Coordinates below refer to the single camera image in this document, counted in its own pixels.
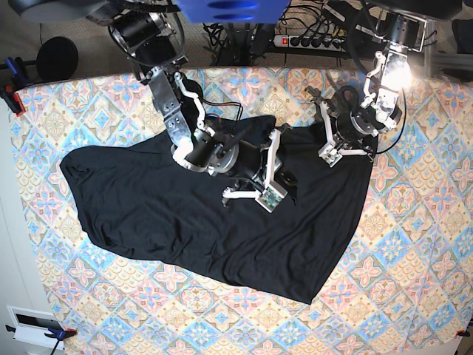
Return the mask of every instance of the clamp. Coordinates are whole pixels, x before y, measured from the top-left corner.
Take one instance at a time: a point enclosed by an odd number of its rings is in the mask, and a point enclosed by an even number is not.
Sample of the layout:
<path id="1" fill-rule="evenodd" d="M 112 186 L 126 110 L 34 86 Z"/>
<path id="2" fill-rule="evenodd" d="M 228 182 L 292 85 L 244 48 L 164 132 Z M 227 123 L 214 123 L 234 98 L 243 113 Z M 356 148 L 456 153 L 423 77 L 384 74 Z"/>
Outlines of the clamp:
<path id="1" fill-rule="evenodd" d="M 21 102 L 20 95 L 13 91 L 11 85 L 0 87 L 0 98 L 3 98 L 8 107 L 16 114 L 16 117 L 23 115 L 26 111 Z"/>
<path id="2" fill-rule="evenodd" d="M 61 329 L 61 330 L 58 330 L 58 329 L 53 329 L 51 327 L 48 327 L 47 330 L 50 331 L 52 334 L 44 333 L 45 336 L 47 336 L 48 338 L 51 338 L 51 339 L 57 339 L 58 340 L 56 342 L 56 345 L 54 345 L 54 348 L 51 351 L 51 355 L 54 354 L 56 348 L 59 345 L 59 342 L 62 342 L 63 340 L 65 340 L 67 338 L 70 338 L 70 337 L 73 337 L 73 336 L 77 335 L 77 331 L 75 329 L 66 329 L 66 330 Z"/>

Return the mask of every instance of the black shirt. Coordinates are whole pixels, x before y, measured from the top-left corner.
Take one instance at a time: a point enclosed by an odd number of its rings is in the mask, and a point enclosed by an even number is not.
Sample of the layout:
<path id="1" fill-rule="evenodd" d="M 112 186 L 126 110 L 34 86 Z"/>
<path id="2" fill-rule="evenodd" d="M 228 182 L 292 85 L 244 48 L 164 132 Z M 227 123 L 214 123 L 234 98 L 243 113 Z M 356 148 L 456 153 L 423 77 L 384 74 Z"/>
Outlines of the black shirt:
<path id="1" fill-rule="evenodd" d="M 259 143 L 274 118 L 251 118 Z M 318 156 L 320 126 L 295 128 L 279 156 L 298 180 L 297 204 L 270 214 L 256 201 L 222 206 L 233 181 L 178 166 L 164 132 L 129 148 L 88 146 L 61 163 L 83 230 L 93 244 L 139 260 L 160 260 L 227 283 L 310 304 L 344 253 L 363 209 L 372 162 Z"/>

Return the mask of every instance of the floral pattern fabric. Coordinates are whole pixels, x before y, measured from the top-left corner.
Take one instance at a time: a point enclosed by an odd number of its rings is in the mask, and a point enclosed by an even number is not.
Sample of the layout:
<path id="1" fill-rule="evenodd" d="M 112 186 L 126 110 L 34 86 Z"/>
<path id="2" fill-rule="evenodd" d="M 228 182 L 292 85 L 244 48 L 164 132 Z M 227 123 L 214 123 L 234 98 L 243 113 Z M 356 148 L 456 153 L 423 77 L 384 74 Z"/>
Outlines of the floral pattern fabric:
<path id="1" fill-rule="evenodd" d="M 210 101 L 243 118 L 308 126 L 304 90 L 360 87 L 359 74 L 277 68 L 187 70 Z M 473 92 L 417 80 L 398 144 L 374 161 L 356 233 L 311 305 L 235 288 L 92 245 L 58 165 L 80 146 L 130 146 L 163 131 L 131 75 L 32 87 L 10 115 L 31 246 L 68 354 L 375 355 L 454 339 L 473 313 Z M 232 107 L 206 109 L 235 118 Z M 400 134 L 380 138 L 379 149 Z"/>

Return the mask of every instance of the bright light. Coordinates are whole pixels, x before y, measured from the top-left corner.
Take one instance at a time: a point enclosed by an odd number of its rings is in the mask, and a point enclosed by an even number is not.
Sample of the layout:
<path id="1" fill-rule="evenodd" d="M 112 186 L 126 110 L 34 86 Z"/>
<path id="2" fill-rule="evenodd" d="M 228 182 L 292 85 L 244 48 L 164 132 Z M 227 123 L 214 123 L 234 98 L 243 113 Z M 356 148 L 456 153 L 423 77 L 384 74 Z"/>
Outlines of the bright light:
<path id="1" fill-rule="evenodd" d="M 400 91 L 412 85 L 411 67 L 407 57 L 389 54 L 381 85 L 393 91 Z"/>

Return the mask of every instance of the power strip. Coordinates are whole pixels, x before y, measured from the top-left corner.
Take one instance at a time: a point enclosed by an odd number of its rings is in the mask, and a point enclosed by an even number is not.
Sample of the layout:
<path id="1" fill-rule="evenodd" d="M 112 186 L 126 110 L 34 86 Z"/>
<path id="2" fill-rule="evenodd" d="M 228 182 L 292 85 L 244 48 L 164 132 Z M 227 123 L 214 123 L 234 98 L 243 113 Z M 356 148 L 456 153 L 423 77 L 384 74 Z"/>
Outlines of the power strip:
<path id="1" fill-rule="evenodd" d="M 280 48 L 301 48 L 303 50 L 329 50 L 335 52 L 345 52 L 342 48 L 344 40 L 333 39 L 329 35 L 323 40 L 321 37 L 310 40 L 310 37 L 304 37 L 299 40 L 298 35 L 275 35 L 274 46 Z"/>

